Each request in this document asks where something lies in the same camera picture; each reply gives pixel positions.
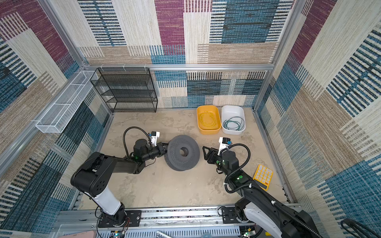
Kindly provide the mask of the black mesh shelf rack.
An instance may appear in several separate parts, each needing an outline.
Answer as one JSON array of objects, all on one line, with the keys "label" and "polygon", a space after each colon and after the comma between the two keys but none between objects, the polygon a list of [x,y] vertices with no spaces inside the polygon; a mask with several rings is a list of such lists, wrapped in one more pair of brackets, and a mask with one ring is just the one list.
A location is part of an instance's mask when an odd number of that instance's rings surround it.
[{"label": "black mesh shelf rack", "polygon": [[158,97],[147,68],[99,67],[90,82],[112,113],[157,110]]}]

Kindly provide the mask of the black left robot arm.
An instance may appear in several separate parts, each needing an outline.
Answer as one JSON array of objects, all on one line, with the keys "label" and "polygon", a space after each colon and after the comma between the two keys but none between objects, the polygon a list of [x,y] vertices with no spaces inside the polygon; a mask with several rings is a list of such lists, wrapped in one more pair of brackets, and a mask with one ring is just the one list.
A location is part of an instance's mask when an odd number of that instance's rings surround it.
[{"label": "black left robot arm", "polygon": [[[137,140],[131,153],[126,144],[126,134],[130,130],[139,130],[147,137],[147,139]],[[101,211],[100,219],[110,226],[121,227],[129,222],[124,204],[114,196],[108,187],[112,174],[139,174],[148,167],[146,161],[165,155],[169,144],[158,142],[159,136],[160,133],[157,131],[147,133],[142,128],[129,127],[123,134],[125,157],[118,158],[94,152],[72,175],[71,185],[97,204]]]}]

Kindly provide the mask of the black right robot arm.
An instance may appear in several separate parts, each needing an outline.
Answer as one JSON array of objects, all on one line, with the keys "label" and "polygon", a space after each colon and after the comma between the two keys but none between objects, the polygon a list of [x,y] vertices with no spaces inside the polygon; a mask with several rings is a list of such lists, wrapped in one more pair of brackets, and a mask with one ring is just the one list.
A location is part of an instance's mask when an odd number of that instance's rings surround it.
[{"label": "black right robot arm", "polygon": [[225,175],[223,182],[229,194],[238,193],[241,199],[235,204],[237,218],[242,222],[254,222],[274,238],[319,238],[321,235],[305,212],[286,206],[275,199],[243,168],[249,163],[251,152],[248,146],[229,144],[222,150],[202,148],[204,159],[214,164]]}]

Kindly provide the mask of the yellow handheld device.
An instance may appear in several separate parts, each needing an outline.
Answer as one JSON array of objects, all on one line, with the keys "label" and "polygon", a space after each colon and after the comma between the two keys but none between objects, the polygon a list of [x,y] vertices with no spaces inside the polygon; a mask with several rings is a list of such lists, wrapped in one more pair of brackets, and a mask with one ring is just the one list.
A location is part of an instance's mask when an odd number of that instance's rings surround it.
[{"label": "yellow handheld device", "polygon": [[253,180],[255,180],[263,190],[267,191],[273,175],[274,173],[271,169],[264,165],[258,165]]}]

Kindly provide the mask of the dark grey cable spool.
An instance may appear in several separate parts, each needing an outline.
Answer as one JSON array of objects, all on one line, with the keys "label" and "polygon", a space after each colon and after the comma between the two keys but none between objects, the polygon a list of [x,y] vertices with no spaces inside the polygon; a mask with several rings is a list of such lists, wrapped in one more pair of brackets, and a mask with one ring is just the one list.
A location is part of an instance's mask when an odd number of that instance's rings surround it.
[{"label": "dark grey cable spool", "polygon": [[188,135],[174,137],[168,144],[164,155],[167,165],[175,171],[186,171],[194,168],[200,159],[197,142]]}]

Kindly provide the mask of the white plastic bin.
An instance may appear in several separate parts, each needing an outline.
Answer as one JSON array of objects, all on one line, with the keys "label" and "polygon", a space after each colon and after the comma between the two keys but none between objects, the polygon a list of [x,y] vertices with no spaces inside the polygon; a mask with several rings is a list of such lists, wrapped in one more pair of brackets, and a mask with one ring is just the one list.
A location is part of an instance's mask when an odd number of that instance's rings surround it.
[{"label": "white plastic bin", "polygon": [[244,109],[239,106],[223,106],[221,109],[221,125],[225,134],[242,134],[246,129]]}]

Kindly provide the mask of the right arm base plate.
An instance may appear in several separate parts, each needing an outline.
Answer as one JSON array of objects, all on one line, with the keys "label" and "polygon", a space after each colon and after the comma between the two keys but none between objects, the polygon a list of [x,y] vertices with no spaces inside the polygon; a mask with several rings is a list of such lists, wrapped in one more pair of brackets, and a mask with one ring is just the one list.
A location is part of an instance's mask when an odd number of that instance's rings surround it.
[{"label": "right arm base plate", "polygon": [[218,208],[218,214],[222,217],[224,224],[247,223],[244,211],[236,207],[221,206]]}]

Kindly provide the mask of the aluminium mounting rail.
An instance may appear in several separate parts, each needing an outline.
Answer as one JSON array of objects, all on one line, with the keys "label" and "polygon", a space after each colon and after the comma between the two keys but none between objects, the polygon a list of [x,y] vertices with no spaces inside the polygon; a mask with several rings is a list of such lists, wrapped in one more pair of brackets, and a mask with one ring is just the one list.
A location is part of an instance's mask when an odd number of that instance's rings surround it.
[{"label": "aluminium mounting rail", "polygon": [[61,212],[50,233],[51,238],[92,231],[97,238],[271,238],[254,222],[224,224],[218,214],[221,206],[180,206],[129,208],[141,210],[140,225],[127,228],[97,228],[100,214],[96,210],[71,210]]}]

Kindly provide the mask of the yellow plastic bin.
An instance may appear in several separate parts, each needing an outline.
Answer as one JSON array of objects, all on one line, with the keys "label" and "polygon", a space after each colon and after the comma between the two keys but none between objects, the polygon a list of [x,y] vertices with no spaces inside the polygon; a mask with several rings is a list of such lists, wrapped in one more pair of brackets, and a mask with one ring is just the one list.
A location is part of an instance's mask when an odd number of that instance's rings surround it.
[{"label": "yellow plastic bin", "polygon": [[199,106],[196,112],[197,125],[201,134],[213,135],[217,134],[221,130],[221,118],[216,106]]}]

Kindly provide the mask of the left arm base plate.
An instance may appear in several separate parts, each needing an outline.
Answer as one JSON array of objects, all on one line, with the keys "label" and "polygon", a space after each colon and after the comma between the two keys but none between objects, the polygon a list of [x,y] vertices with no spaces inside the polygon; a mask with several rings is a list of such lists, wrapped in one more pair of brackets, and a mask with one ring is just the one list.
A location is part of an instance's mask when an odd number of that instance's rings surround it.
[{"label": "left arm base plate", "polygon": [[119,211],[115,215],[102,213],[97,223],[97,228],[127,228],[138,227],[140,225],[141,210]]}]

